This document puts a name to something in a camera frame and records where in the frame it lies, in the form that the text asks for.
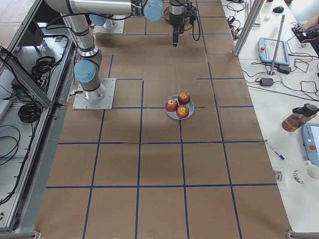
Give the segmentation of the person forearm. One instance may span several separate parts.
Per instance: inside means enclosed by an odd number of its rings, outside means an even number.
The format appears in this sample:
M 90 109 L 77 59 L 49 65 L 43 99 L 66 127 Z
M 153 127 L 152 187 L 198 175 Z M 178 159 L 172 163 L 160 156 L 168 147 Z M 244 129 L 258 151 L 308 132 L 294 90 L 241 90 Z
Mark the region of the person forearm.
M 318 24 L 319 24 L 319 16 L 317 15 L 306 22 L 306 24 L 303 26 L 303 30 L 308 31 L 309 29 L 311 29 L 312 27 L 315 27 Z

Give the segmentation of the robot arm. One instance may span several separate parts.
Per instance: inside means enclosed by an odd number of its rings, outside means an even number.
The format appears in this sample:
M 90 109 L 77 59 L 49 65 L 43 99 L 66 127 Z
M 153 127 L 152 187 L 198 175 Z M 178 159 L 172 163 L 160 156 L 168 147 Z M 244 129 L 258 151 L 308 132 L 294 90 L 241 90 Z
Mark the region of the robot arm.
M 161 0 L 47 0 L 46 3 L 65 17 L 64 22 L 78 43 L 81 60 L 74 66 L 74 75 L 82 87 L 84 98 L 97 100 L 105 96 L 106 87 L 99 79 L 102 53 L 95 45 L 85 14 L 108 18 L 113 14 L 145 16 L 156 22 L 163 17 Z
M 172 26 L 173 47 L 177 47 L 179 35 L 184 33 L 184 22 L 188 2 L 188 0 L 169 1 L 169 23 Z

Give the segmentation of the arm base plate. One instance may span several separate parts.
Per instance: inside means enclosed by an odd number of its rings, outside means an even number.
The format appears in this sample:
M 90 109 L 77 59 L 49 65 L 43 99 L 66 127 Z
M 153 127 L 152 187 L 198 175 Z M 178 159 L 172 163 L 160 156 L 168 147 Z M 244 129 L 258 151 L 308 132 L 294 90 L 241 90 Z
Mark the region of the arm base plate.
M 85 91 L 79 83 L 75 94 L 74 110 L 111 110 L 113 108 L 116 78 L 100 78 L 100 87 L 95 91 Z
M 93 33 L 123 34 L 125 21 L 106 19 L 94 24 Z

